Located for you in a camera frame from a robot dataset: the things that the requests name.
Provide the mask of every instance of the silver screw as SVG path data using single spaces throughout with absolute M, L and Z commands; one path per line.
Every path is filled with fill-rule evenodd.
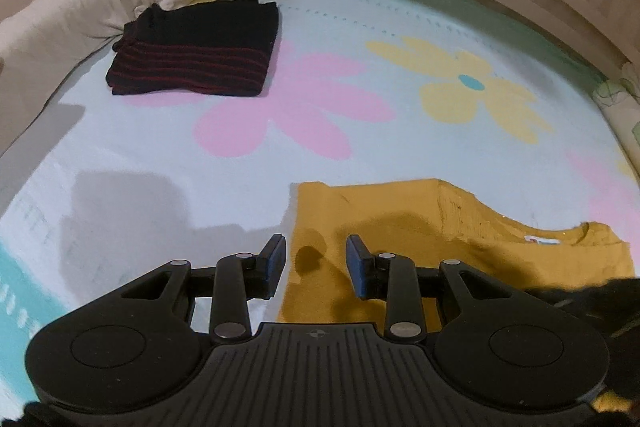
M 234 339 L 240 335 L 244 335 L 245 331 L 244 326 L 237 322 L 223 322 L 222 324 L 218 324 L 213 330 L 221 339 Z
M 396 337 L 400 337 L 402 339 L 417 337 L 418 335 L 420 335 L 420 333 L 422 333 L 422 328 L 412 322 L 396 322 L 389 328 L 389 330 Z

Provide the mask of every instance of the folded black garment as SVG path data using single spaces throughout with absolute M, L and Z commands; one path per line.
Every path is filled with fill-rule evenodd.
M 124 27 L 106 79 L 112 94 L 186 89 L 256 96 L 278 34 L 276 3 L 213 1 L 147 8 Z

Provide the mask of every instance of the blue flower center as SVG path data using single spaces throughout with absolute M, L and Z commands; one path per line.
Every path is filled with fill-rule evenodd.
M 480 82 L 480 80 L 476 80 L 468 74 L 459 74 L 458 79 L 469 89 L 473 89 L 474 91 L 484 91 L 484 84 Z

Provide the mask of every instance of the mattress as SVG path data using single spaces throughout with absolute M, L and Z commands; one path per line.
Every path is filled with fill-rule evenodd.
M 596 71 L 472 0 L 260 1 L 282 24 L 259 97 L 112 96 L 107 46 L 0 158 L 0 417 L 34 399 L 42 325 L 171 259 L 289 235 L 302 182 L 440 178 L 539 229 L 607 223 L 640 261 Z M 253 327 L 281 301 L 250 302 Z

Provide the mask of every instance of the pink flower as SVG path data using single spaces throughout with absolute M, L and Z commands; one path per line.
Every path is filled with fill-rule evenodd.
M 640 201 L 638 186 L 610 169 L 594 156 L 568 152 L 571 165 L 591 185 L 589 219 L 609 225 L 631 246 L 631 257 L 640 267 Z
M 193 129 L 196 142 L 215 156 L 236 157 L 255 151 L 271 123 L 302 147 L 316 154 L 344 160 L 351 156 L 348 136 L 326 112 L 367 122 L 395 117 L 378 95 L 337 82 L 335 78 L 362 74 L 366 66 L 334 54 L 295 57 L 282 42 L 275 59 L 271 86 L 255 98 L 225 98 L 211 107 Z M 162 107 L 199 102 L 206 95 L 158 92 L 130 96 L 137 106 Z

